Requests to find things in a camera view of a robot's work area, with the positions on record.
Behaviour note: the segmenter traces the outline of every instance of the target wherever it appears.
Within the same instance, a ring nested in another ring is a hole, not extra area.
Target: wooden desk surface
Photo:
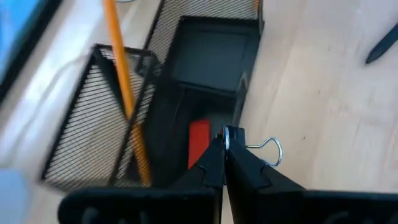
[[[119,4],[126,46],[142,47],[158,4]],[[241,119],[247,143],[279,138],[277,169],[306,188],[398,192],[398,44],[364,66],[398,21],[398,1],[265,0],[264,15]],[[0,165],[30,180],[28,223],[56,223],[62,194],[37,175],[95,42],[108,43],[100,1],[64,1],[2,105]]]

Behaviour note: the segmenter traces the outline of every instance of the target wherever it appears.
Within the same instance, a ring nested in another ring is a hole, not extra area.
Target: metal clip handle
[[[224,126],[224,128],[223,128],[223,141],[225,143],[225,149],[228,151],[229,150],[229,129],[228,129],[227,126]],[[284,157],[284,150],[283,150],[282,146],[280,145],[280,142],[279,142],[279,140],[277,138],[269,137],[263,143],[261,143],[258,146],[246,146],[246,148],[248,148],[248,149],[260,149],[260,148],[264,147],[269,141],[274,141],[275,144],[278,146],[279,157],[278,157],[278,160],[276,161],[276,163],[270,163],[270,162],[266,161],[265,159],[263,159],[263,161],[269,166],[277,167],[282,162],[282,159]]]
[[[260,149],[260,148],[264,147],[269,141],[274,141],[275,144],[278,146],[279,157],[278,157],[278,160],[276,161],[276,163],[270,163],[270,162],[266,161],[265,159],[263,159],[263,161],[266,164],[268,164],[269,166],[277,167],[282,162],[282,159],[284,157],[284,151],[283,151],[282,146],[280,145],[280,142],[279,142],[279,140],[277,138],[269,137],[262,144],[260,144],[258,146],[246,146],[246,148],[248,148],[248,149]]]

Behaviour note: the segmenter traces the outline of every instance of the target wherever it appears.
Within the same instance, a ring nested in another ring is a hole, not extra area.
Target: black mesh desk organizer
[[[162,1],[147,50],[127,49],[132,91],[138,99],[129,120],[142,127],[153,186],[168,187],[187,170],[191,121],[209,119],[212,134],[223,125],[238,125],[260,39],[257,11],[251,0]],[[197,34],[209,35],[186,38]],[[205,50],[227,45],[216,49],[213,58],[202,52],[191,67],[194,58],[182,49],[197,41]],[[233,54],[225,52],[235,45]],[[41,179],[62,191],[141,186],[132,153],[135,141],[125,142],[123,137],[129,121],[112,59],[109,46],[93,48],[45,163]],[[197,69],[211,63],[212,73]],[[237,67],[228,70],[227,63]]]

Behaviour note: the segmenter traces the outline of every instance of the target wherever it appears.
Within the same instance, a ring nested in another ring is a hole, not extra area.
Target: orange pencil
[[[113,53],[116,60],[116,70],[120,89],[122,92],[126,116],[129,119],[134,111],[135,99],[132,95],[129,78],[129,68],[124,51],[123,38],[120,31],[118,12],[116,10],[115,0],[104,0],[105,17],[108,22],[109,35],[111,37]],[[134,155],[137,159],[138,172],[143,185],[150,185],[149,163],[146,158],[146,148],[142,137],[142,131],[139,124],[135,124],[132,129],[132,135],[138,139],[137,147],[134,147]]]
[[[260,1],[262,1],[262,0],[254,0],[254,7],[256,8],[256,10],[259,10]]]

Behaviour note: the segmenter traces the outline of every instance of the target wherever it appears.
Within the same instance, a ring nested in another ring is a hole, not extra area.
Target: wire mesh
[[[148,49],[164,63],[182,16],[257,19],[257,5],[255,0],[164,0]]]
[[[109,46],[96,47],[103,56],[114,60]],[[131,88],[139,110],[134,119],[135,123],[141,124],[155,90],[155,85],[149,81],[152,74],[147,72],[149,67],[155,66],[151,63],[157,60],[145,50],[126,49],[126,55]],[[143,63],[140,74],[133,67],[139,61]],[[96,63],[91,56],[42,173],[44,182],[63,191],[107,186],[115,174],[118,176],[113,184],[121,187],[139,185],[131,179],[126,180],[123,174],[134,158],[136,139],[131,136],[129,144],[121,151],[128,120],[105,77],[109,74],[103,74]]]

